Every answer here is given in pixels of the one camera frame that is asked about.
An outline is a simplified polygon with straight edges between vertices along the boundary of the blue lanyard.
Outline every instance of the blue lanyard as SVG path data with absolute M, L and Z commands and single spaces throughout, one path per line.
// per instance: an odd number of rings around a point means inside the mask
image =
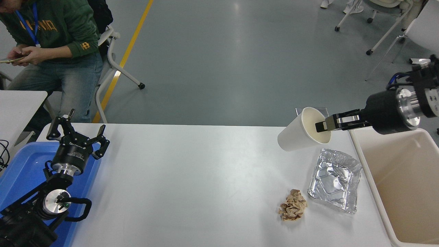
M 24 20 L 23 16 L 20 14 L 20 12 L 18 10 L 16 10 L 15 13 L 18 15 L 18 18 L 20 18 L 20 21 L 25 26 L 25 28 L 28 31 L 29 35 L 33 39 L 33 42 L 35 43 L 35 45 L 40 47 L 40 43 L 38 42 L 38 39 L 36 38 L 36 32 L 38 31 L 38 13 L 36 12 L 36 2 L 33 3 L 32 10 L 33 10 L 33 18 L 34 18 L 34 21 L 35 21 L 34 32 L 32 32 L 32 30 L 30 29 L 30 26 Z

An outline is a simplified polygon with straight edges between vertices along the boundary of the blue plastic tray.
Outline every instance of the blue plastic tray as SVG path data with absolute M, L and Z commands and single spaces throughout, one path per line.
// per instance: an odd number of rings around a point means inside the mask
M 58 147 L 59 142 L 31 142 L 17 152 L 0 177 L 0 211 L 46 180 L 43 173 L 44 163 L 53 159 Z M 88 159 L 84 173 L 75 176 L 73 184 L 67 188 L 72 197 L 87 197 L 100 163 L 101 160 L 93 157 Z M 68 209 L 69 216 L 82 215 L 84 207 L 72 204 Z M 76 224 L 62 222 L 55 230 L 58 239 L 51 247 L 70 247 Z

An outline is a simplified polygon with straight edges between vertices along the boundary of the hand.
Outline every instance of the hand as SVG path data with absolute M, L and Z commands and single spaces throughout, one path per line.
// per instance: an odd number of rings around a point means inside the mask
M 29 46 L 22 49 L 22 54 L 27 55 L 27 57 L 23 58 L 20 61 L 17 61 L 21 64 L 23 63 L 31 63 L 37 65 L 44 60 L 47 60 L 47 52 L 45 52 L 44 48 Z
M 22 53 L 22 48 L 23 48 L 23 46 L 13 47 L 12 50 L 7 54 L 7 57 L 10 59 L 16 59 L 16 58 L 23 57 L 24 55 Z M 17 65 L 27 66 L 28 64 L 29 63 L 21 62 L 21 61 L 12 62 L 13 66 L 17 66 Z

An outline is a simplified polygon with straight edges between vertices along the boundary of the jeans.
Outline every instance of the jeans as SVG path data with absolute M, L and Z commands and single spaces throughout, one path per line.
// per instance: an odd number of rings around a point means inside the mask
M 99 53 L 60 61 L 43 61 L 29 64 L 17 75 L 8 90 L 53 91 L 62 89 L 61 106 L 58 116 L 69 114 L 75 109 L 71 122 L 90 123 L 89 107 L 102 71 Z M 52 120 L 43 105 L 30 120 L 31 130 L 41 130 Z

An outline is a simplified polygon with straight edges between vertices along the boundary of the green hoodie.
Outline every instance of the green hoodie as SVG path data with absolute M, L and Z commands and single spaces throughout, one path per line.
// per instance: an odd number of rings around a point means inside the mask
M 36 2 L 38 31 L 36 37 L 42 48 L 68 46 L 72 57 L 97 52 L 99 39 L 93 10 L 87 0 L 29 0 L 23 1 L 19 12 L 35 28 L 32 5 Z M 35 46 L 32 37 L 16 13 L 0 14 L 0 20 L 19 44 Z

